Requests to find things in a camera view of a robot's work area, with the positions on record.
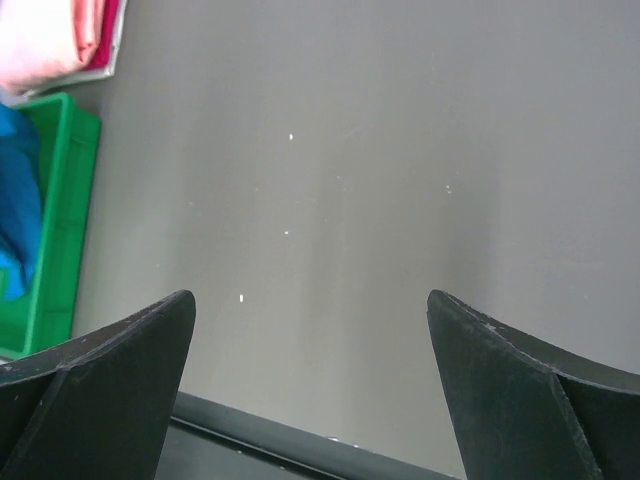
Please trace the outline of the blue t shirt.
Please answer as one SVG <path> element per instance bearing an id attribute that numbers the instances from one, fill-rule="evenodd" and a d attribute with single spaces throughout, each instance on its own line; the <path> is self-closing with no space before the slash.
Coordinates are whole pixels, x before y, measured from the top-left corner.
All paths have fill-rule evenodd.
<path id="1" fill-rule="evenodd" d="M 26 295 L 36 272 L 42 203 L 38 183 L 40 141 L 21 112 L 1 107 L 1 299 Z"/>

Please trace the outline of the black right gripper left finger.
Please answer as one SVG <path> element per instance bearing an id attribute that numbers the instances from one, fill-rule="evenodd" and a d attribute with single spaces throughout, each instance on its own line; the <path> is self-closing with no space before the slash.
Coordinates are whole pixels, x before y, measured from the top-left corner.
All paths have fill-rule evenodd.
<path id="1" fill-rule="evenodd" d="M 3 364 L 2 478 L 154 478 L 195 318 L 181 290 Z"/>

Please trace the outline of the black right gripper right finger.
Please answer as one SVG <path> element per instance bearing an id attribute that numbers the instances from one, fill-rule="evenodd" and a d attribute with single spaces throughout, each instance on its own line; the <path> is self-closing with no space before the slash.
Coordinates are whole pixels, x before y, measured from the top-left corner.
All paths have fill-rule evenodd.
<path id="1" fill-rule="evenodd" d="M 636 479 L 639 377 L 440 290 L 427 320 L 469 479 Z"/>

